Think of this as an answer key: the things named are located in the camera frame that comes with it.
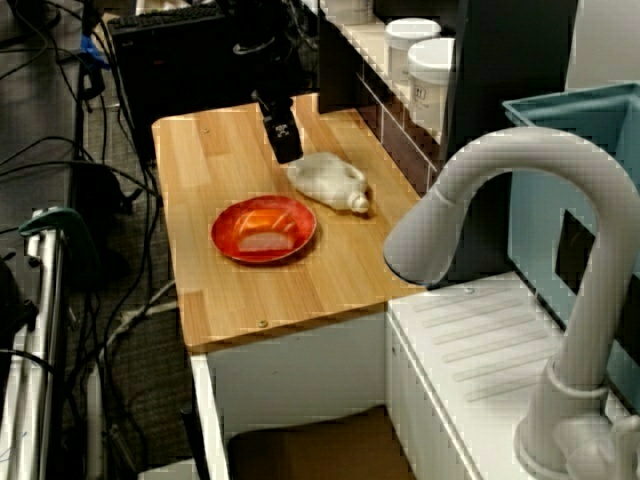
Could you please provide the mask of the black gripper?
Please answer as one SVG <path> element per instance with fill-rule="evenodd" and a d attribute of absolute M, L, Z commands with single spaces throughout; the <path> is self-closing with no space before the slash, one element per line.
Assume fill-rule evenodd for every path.
<path fill-rule="evenodd" d="M 259 105 L 277 162 L 287 164 L 299 160 L 303 156 L 303 149 L 291 110 L 293 100 L 286 95 L 262 93 L 259 90 L 254 90 L 251 98 Z"/>

